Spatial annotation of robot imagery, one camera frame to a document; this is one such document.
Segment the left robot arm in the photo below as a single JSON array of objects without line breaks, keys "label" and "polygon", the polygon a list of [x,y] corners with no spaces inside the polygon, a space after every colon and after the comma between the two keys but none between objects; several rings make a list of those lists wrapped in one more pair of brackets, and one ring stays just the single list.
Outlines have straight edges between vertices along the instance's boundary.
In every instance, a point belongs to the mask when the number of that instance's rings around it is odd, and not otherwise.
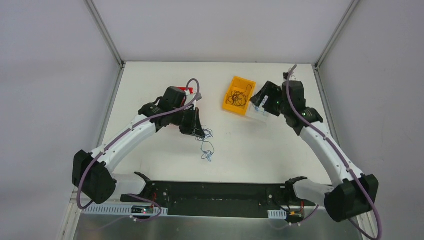
[{"label": "left robot arm", "polygon": [[162,128],[174,125],[183,135],[204,138],[197,101],[200,93],[184,91],[175,86],[166,89],[155,102],[145,104],[112,140],[86,152],[78,151],[73,157],[72,184],[91,203],[102,204],[114,195],[134,195],[140,202],[152,198],[153,189],[141,173],[116,174],[119,163],[135,147]]}]

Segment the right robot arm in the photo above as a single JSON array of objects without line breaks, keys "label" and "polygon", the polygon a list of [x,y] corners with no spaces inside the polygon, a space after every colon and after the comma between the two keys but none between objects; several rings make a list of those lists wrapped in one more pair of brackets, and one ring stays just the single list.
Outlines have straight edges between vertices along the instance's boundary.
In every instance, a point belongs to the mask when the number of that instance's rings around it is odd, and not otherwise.
[{"label": "right robot arm", "polygon": [[334,142],[322,116],[306,106],[302,82],[276,85],[267,81],[250,102],[269,114],[284,116],[287,125],[312,149],[330,178],[330,185],[303,176],[286,181],[283,196],[288,204],[306,200],[324,206],[337,223],[372,211],[379,187],[377,178],[373,174],[365,175]]}]

